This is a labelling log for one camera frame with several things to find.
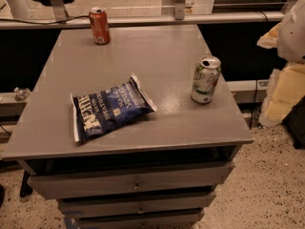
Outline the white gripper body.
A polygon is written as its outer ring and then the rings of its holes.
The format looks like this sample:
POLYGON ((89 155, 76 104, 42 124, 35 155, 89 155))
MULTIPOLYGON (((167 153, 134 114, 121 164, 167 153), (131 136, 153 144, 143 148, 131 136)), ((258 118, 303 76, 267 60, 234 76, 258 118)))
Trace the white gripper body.
POLYGON ((277 54, 288 62, 305 63, 305 0, 297 0, 281 21, 277 54))

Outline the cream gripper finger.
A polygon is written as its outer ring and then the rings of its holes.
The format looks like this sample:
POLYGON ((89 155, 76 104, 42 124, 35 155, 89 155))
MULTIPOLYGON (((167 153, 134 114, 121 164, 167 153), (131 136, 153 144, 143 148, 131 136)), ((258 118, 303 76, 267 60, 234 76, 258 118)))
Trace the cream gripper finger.
POLYGON ((283 70, 270 75, 267 96, 263 100, 258 122, 265 127, 280 124, 305 96, 305 65, 287 63, 283 70))
POLYGON ((281 23, 277 23, 268 32, 262 35, 256 45, 264 49, 272 49, 277 47, 277 38, 281 23))

